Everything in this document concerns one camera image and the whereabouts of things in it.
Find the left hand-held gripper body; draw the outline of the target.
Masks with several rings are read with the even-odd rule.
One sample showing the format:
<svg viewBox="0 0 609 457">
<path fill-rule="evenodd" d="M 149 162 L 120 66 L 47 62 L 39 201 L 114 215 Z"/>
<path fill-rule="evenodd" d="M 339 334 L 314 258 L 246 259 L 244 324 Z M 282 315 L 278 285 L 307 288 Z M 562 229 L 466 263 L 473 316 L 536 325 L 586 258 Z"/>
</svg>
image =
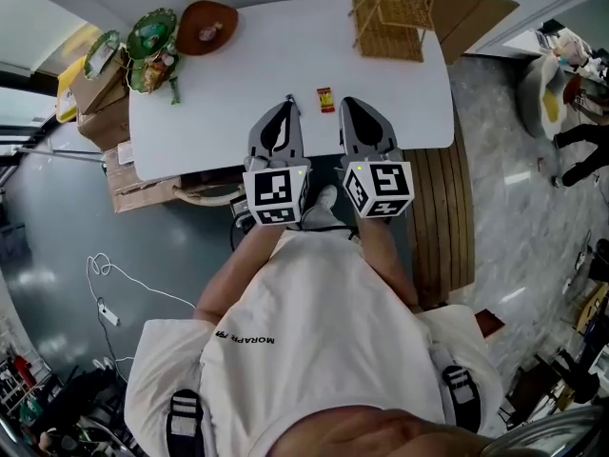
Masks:
<svg viewBox="0 0 609 457">
<path fill-rule="evenodd" d="M 248 210 L 258 225 L 300 223 L 309 190 L 311 163 L 305 158 L 271 161 L 246 158 L 243 174 Z"/>
</svg>

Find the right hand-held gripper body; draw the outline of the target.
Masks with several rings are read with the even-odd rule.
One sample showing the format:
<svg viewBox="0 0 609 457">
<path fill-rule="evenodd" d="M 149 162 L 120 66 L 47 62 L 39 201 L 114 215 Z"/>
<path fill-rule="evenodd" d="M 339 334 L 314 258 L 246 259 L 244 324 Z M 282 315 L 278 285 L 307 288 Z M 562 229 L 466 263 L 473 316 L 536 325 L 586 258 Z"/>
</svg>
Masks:
<svg viewBox="0 0 609 457">
<path fill-rule="evenodd" d="M 346 152 L 341 159 L 342 186 L 360 218 L 404 213 L 413 201 L 413 173 L 401 149 Z"/>
</svg>

